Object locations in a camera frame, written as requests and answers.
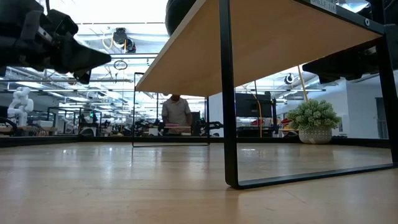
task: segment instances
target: desk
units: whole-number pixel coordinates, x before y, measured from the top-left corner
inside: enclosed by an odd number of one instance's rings
[[[398,164],[398,131],[394,130],[398,98],[388,28],[334,4],[334,10],[325,10],[314,5],[316,2],[326,4],[326,0],[197,0],[135,87],[138,91],[194,96],[222,92],[225,180],[233,188],[394,167],[388,164],[244,181],[238,177],[234,88],[363,43],[372,43],[377,49],[392,160]],[[374,19],[384,23],[382,2],[371,4]]]
[[[137,90],[221,92],[218,0],[197,0],[137,84]],[[354,25],[293,0],[231,0],[234,86],[374,40],[382,26],[341,7]]]
[[[35,126],[18,126],[18,129],[21,129],[21,130],[23,130],[24,132],[34,131],[35,128],[38,128],[38,127],[35,127]],[[50,135],[50,132],[57,131],[57,128],[55,128],[55,127],[42,127],[42,128],[43,128],[49,135]],[[11,130],[12,130],[12,127],[11,127],[11,126],[8,126],[8,127],[0,127],[0,132],[10,132]]]
[[[166,126],[166,127],[164,127],[164,129],[175,130],[175,133],[170,133],[170,134],[178,134],[179,132],[181,132],[180,134],[182,136],[191,136],[191,127],[190,126]]]

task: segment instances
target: white flower pot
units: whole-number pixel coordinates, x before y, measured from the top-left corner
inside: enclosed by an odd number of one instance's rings
[[[316,128],[311,130],[299,130],[300,141],[305,144],[328,144],[331,140],[330,128]]]

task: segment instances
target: yellow pole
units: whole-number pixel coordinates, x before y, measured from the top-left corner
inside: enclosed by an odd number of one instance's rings
[[[307,91],[305,91],[304,79],[303,79],[303,76],[301,74],[300,66],[298,65],[297,68],[298,68],[298,75],[300,75],[301,85],[303,86],[305,101],[308,102],[308,95],[307,95]]]

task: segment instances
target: humanoid robot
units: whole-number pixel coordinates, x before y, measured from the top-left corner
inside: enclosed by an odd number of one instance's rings
[[[19,87],[17,91],[12,95],[14,99],[8,107],[7,115],[11,120],[16,120],[18,115],[18,126],[25,126],[27,122],[27,114],[33,111],[33,100],[29,99],[30,88]]]

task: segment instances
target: wooden floor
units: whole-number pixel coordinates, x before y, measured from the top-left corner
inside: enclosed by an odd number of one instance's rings
[[[242,179],[391,162],[388,149],[242,144]],[[0,223],[398,223],[398,170],[237,191],[223,146],[0,149]]]

